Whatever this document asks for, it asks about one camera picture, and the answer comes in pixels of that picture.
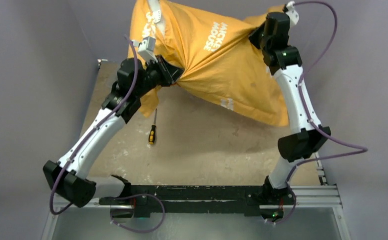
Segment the orange Mickey Mouse pillowcase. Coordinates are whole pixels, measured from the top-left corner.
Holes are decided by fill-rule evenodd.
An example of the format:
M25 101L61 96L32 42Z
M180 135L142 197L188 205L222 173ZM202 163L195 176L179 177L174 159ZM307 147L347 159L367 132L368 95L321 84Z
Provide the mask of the orange Mickey Mouse pillowcase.
M176 84L190 94L274 127L289 123L277 82L249 34L266 14L237 19L169 0L138 0L130 38L156 40L154 53L184 70Z

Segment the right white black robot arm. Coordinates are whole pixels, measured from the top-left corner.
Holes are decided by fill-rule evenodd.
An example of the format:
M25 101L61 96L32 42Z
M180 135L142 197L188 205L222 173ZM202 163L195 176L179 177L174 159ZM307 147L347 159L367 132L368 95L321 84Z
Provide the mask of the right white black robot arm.
M287 195L288 182L297 167L317 152L331 134L313 112L301 75L299 50L288 44L289 30L298 21L294 10L270 12L250 35L250 42L263 54L263 61L280 87L286 104L291 134L278 140L280 159L266 177L259 197L273 204Z

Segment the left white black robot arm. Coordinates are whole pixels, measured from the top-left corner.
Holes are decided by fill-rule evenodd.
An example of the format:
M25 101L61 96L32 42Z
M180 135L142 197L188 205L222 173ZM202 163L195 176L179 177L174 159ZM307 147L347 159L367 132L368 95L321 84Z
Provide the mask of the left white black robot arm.
M118 186L111 184L105 191L100 191L97 183L88 180L87 176L109 141L139 110L141 98L156 87L176 84L183 73L183 67L169 63L161 55L146 63L133 57L122 61L111 91L92 124L65 155L57 161L48 160L42 168L51 188L51 211L54 210L55 194L79 208L91 199L101 197L112 197L120 205L129 202L131 191L125 187L123 178L114 176Z

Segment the yellow black screwdriver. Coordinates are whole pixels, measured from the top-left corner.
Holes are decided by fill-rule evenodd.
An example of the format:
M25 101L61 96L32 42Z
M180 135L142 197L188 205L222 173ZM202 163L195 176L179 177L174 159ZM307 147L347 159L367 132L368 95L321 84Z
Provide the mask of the yellow black screwdriver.
M151 125L151 129L150 129L150 132L149 132L149 137L148 137L148 143L150 145L154 145L155 142L156 142L156 120L157 120L157 109L155 109L154 111L154 119L153 119L153 124Z

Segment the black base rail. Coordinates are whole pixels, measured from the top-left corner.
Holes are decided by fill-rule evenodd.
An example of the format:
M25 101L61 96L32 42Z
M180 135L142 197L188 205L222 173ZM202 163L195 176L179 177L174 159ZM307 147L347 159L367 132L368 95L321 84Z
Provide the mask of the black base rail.
M135 218L152 213L243 214L266 220L281 219L294 202L292 192L271 192L260 185L132 185L121 197L98 201L114 210L130 210Z

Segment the aluminium frame profile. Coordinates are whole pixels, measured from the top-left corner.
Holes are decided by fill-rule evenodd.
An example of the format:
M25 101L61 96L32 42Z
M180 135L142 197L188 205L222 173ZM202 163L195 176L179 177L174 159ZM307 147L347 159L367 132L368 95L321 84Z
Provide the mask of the aluminium frame profile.
M310 162L311 160L312 160L312 155L308 159L304 160L302 163ZM115 188L117 190L120 189L118 187L119 182L113 180L113 177L120 177L120 176L112 175L108 178L100 178L99 180L94 181L97 183L97 186L99 187L100 192L105 191L107 186L111 185L111 184L115 185ZM124 186L123 192L125 190L129 189L130 186L132 186L132 184L126 179L124 179L124 183L125 183L125 186ZM306 203L306 204L313 205L313 206L328 205L330 203L334 203L334 204L340 203L340 198L335 193L336 189L333 186L327 185L327 186L316 186L316 187L292 187L289 185L288 191L292 192L294 195L295 202L293 204L293 207L299 205L300 203ZM101 198L105 198L105 197L95 197L93 199L98 199L98 201L99 201Z

